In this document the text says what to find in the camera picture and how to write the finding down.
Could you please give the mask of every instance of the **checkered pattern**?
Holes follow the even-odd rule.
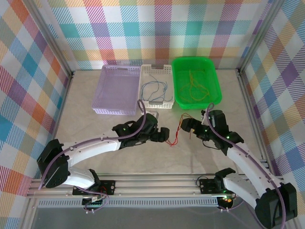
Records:
[[[251,95],[273,167],[298,190],[305,214],[305,1],[286,0],[247,67]]]
[[[0,7],[0,228],[16,228],[68,77],[21,0]]]
[[[207,56],[235,69],[271,0],[35,1],[72,69]]]

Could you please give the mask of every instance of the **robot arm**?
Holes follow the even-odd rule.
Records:
[[[227,168],[215,174],[213,184],[216,190],[220,193],[230,191],[240,196],[255,209],[259,221],[265,227],[272,228],[281,224],[283,218],[277,188],[284,199],[286,221],[296,217],[296,189],[293,185],[281,183],[250,152],[244,140],[236,132],[229,131],[222,111],[210,111],[208,119],[217,134],[209,125],[203,125],[201,121],[193,118],[184,119],[181,128],[186,132],[192,131],[202,141],[213,140],[215,147],[233,160],[250,180],[248,182],[241,179],[233,169]],[[219,136],[230,140],[235,147]]]
[[[105,152],[136,146],[148,140],[164,142],[168,139],[169,129],[161,127],[160,132],[158,132],[158,121],[151,114],[146,114],[144,126],[139,133],[128,138],[122,138],[135,133],[142,123],[143,116],[138,121],[130,121],[113,127],[111,132],[101,135],[100,138],[80,143],[60,144],[58,139],[50,141],[37,159],[42,174],[46,171],[47,166],[51,166],[44,179],[45,187],[52,188],[67,184],[92,191],[99,190],[97,187],[99,180],[94,170],[82,170],[73,166],[80,161]]]

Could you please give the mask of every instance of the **purple plastic tray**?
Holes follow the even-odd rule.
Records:
[[[135,115],[140,66],[104,65],[92,109],[98,114]]]

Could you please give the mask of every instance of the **green plastic tray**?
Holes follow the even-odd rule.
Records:
[[[205,57],[179,57],[172,62],[175,100],[182,109],[205,109],[221,102],[215,66]]]

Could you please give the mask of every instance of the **white table surface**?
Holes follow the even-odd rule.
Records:
[[[101,71],[77,71],[66,99],[56,138],[61,143],[80,141],[100,136],[117,124],[137,120],[141,116],[96,114],[91,109],[93,95]],[[248,144],[249,149],[261,159],[255,141],[245,103],[235,70],[217,70],[223,99],[215,109],[222,110],[231,131],[237,132]],[[158,127],[170,129],[170,140],[182,113],[187,112],[200,120],[200,110],[182,110],[177,103],[173,108],[158,109]],[[170,147],[166,143],[147,142],[141,146],[108,152],[81,161],[76,167],[94,169],[97,173],[215,173],[231,167],[238,169],[220,150],[202,145],[201,140],[181,130],[179,143]]]

